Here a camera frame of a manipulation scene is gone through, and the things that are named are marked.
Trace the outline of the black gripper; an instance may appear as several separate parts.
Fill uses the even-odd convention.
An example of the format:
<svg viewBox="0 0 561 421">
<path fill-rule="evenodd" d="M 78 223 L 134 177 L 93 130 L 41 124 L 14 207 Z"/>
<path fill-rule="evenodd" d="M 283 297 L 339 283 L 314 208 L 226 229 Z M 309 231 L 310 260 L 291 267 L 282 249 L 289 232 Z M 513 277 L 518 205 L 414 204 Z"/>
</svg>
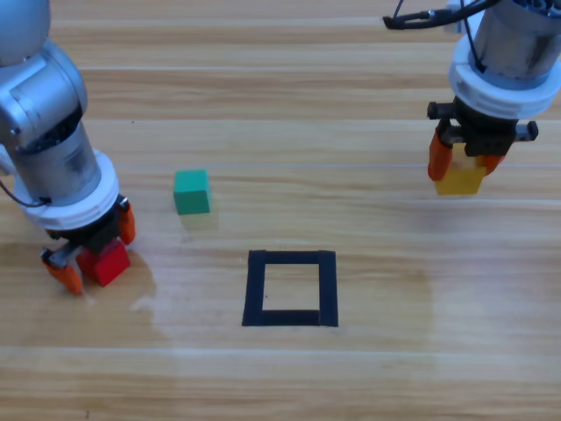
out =
<svg viewBox="0 0 561 421">
<path fill-rule="evenodd" d="M 465 145 L 465 154 L 479 156 L 479 166 L 490 175 L 505 159 L 515 142 L 534 141 L 536 121 L 520 124 L 518 119 L 497 118 L 476 111 L 458 97 L 451 103 L 430 102 L 427 117 L 438 120 L 429 148 L 428 175 L 440 181 L 446 175 L 455 144 Z"/>
<path fill-rule="evenodd" d="M 72 230 L 47 230 L 52 239 L 67 242 L 57 250 L 44 247 L 41 261 L 47 272 L 70 293 L 83 293 L 82 278 L 70 263 L 80 250 L 89 250 L 98 255 L 113 240 L 119 237 L 126 245 L 135 240 L 135 217 L 127 199 L 117 199 L 110 209 L 91 224 Z"/>
</svg>

